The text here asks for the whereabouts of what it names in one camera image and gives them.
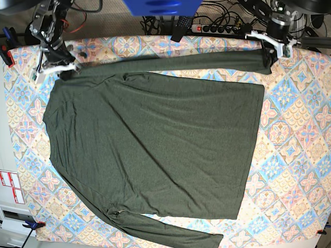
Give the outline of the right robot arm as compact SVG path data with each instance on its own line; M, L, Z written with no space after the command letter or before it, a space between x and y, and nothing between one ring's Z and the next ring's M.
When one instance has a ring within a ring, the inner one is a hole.
M1 1L1 14L10 16L35 8L26 33L39 41L37 66L31 71L32 79L56 73L68 80L79 72L75 57L67 50L62 32L64 19L74 1Z

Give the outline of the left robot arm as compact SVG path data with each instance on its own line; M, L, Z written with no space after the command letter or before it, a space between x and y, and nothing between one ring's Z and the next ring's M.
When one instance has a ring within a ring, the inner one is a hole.
M246 38L258 39L262 46L264 66L271 66L278 59L293 57L293 47L300 44L306 47L330 49L330 37L293 37L290 27L297 22L297 14L328 15L330 1L239 1L259 21L266 23L266 31L252 30Z

